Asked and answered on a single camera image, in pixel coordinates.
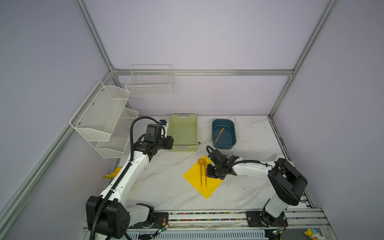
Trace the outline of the orange plastic spoon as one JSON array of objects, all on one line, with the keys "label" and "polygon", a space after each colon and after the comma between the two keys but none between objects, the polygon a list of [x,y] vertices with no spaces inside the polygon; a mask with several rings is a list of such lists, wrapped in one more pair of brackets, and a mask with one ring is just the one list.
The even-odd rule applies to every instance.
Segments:
[{"label": "orange plastic spoon", "polygon": [[203,176],[204,176],[204,173],[206,173],[206,171],[207,171],[207,162],[205,159],[200,158],[198,160],[198,164],[200,166],[200,183],[201,183],[201,187],[202,187],[203,186]]}]

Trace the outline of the light green plastic basket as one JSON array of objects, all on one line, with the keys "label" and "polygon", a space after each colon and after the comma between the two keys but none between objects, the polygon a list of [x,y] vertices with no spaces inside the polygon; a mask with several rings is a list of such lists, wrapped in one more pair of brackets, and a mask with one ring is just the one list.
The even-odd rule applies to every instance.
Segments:
[{"label": "light green plastic basket", "polygon": [[173,152],[195,152],[198,141],[197,115],[171,115],[168,135],[174,139]]}]

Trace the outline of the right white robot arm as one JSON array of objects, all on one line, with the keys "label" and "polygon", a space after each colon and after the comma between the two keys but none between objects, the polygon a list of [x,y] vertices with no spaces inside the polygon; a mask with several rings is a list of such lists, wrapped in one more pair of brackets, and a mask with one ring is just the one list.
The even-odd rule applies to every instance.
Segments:
[{"label": "right white robot arm", "polygon": [[238,156],[227,156],[218,149],[206,147],[208,158],[207,177],[224,180],[226,176],[250,176],[270,181],[275,193],[261,210],[257,223],[272,227],[283,219],[289,206],[297,206],[307,187],[308,180],[285,158],[274,162],[244,160]]}]

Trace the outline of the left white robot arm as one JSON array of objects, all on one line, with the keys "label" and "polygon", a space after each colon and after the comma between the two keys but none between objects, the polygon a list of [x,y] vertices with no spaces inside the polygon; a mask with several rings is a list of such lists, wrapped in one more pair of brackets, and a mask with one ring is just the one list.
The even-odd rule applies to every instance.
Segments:
[{"label": "left white robot arm", "polygon": [[105,240],[120,239],[129,227],[136,224],[150,227],[154,222],[154,207],[136,204],[126,207],[128,194],[139,174],[159,150],[170,150],[174,139],[167,134],[166,120],[147,126],[145,134],[131,142],[130,154],[112,183],[98,196],[86,202],[87,223],[90,239],[98,235]]}]

